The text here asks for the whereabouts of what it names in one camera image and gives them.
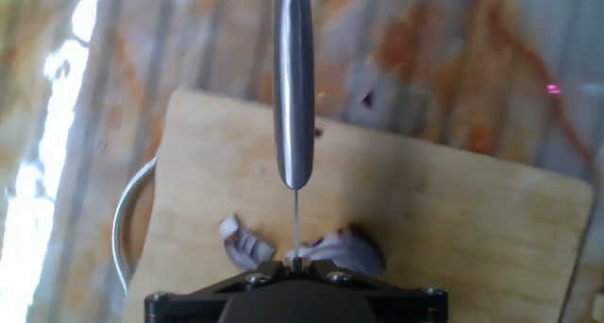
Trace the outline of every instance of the marble countertop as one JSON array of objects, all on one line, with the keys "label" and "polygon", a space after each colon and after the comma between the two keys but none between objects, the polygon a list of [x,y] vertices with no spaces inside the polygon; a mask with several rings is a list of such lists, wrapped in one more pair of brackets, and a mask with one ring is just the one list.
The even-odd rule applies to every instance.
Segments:
[{"label": "marble countertop", "polygon": [[[603,2],[312,0],[317,114],[597,185]],[[0,308],[11,321],[119,320],[120,194],[155,156],[174,90],[271,102],[271,10],[0,0]],[[151,184],[128,235],[134,260],[152,203]],[[587,319],[600,289],[599,205],[586,236],[568,322]]]}]

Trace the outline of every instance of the wooden cutting board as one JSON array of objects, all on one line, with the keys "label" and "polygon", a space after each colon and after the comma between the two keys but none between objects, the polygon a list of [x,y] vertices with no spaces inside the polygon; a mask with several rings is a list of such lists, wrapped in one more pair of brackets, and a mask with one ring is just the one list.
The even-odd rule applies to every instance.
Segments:
[{"label": "wooden cutting board", "polygon": [[[450,292],[451,322],[554,322],[593,200],[582,181],[398,135],[317,119],[301,239],[349,223],[372,233],[383,279]],[[143,298],[189,293],[240,271],[218,222],[237,213],[277,246],[294,245],[293,192],[277,172],[271,110],[177,92],[159,149],[156,198],[124,320]]]}]

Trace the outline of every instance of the metal knife handle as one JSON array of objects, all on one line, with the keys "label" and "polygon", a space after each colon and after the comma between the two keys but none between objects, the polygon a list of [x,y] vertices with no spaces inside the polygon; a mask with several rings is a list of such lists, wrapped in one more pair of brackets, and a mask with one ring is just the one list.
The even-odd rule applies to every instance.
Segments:
[{"label": "metal knife handle", "polygon": [[314,56],[310,0],[275,0],[273,105],[279,174],[293,189],[312,173]]}]

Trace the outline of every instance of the table surface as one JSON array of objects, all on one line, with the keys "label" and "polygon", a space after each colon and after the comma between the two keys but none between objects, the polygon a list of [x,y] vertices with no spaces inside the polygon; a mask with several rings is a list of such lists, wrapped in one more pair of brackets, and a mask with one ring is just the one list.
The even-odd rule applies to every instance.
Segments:
[{"label": "table surface", "polygon": [[[596,184],[603,1],[312,0],[317,113]],[[118,319],[119,196],[155,155],[175,89],[270,102],[271,9],[0,0],[0,307],[15,321]],[[134,256],[152,195],[138,205]],[[590,310],[602,242],[596,206],[565,321]]]}]

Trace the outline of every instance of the screw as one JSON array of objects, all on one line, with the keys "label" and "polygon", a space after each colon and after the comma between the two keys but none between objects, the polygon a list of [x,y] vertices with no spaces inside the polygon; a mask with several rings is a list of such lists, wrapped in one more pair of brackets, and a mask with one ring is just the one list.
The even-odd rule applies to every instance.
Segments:
[{"label": "screw", "polygon": [[332,271],[327,274],[327,279],[332,282],[345,282],[352,280],[352,277],[342,271]]},{"label": "screw", "polygon": [[422,289],[427,295],[440,295],[446,294],[446,290],[439,288],[423,288]]},{"label": "screw", "polygon": [[149,295],[149,298],[151,298],[152,300],[155,300],[155,301],[160,301],[160,300],[169,298],[171,295],[172,295],[172,293],[169,293],[169,292],[158,291],[154,294]]},{"label": "screw", "polygon": [[261,273],[255,273],[255,274],[249,274],[247,276],[245,276],[245,280],[251,284],[254,285],[260,285],[260,284],[264,284],[267,281],[269,281],[271,278],[261,274]]}]

